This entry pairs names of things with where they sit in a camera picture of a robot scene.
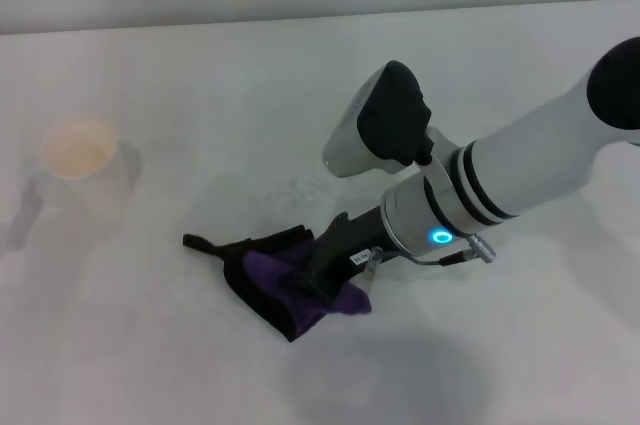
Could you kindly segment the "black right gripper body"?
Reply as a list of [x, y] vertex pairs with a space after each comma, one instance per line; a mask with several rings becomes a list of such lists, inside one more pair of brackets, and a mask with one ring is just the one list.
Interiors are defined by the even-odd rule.
[[316, 248], [309, 260], [309, 271], [344, 272], [348, 282], [364, 268], [352, 256], [358, 256], [374, 247], [380, 247], [383, 251], [396, 250], [396, 245], [383, 224], [381, 212], [368, 211], [353, 220], [343, 212], [317, 239]]

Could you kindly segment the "purple rag with black trim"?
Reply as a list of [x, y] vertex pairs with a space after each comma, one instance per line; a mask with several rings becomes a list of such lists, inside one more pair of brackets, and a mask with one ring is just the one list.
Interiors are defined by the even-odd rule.
[[222, 260], [230, 289], [290, 342], [329, 314], [355, 316], [372, 311], [366, 292], [349, 282], [340, 285], [337, 296], [328, 300], [293, 285], [292, 280], [316, 248], [313, 232], [302, 225], [225, 245], [185, 234], [182, 244]]

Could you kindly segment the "white paper cup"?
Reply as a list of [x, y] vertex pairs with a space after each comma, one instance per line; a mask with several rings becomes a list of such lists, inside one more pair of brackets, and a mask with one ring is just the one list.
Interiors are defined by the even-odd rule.
[[118, 215], [131, 192], [131, 182], [115, 126], [99, 117], [72, 115], [50, 126], [39, 158], [86, 207]]

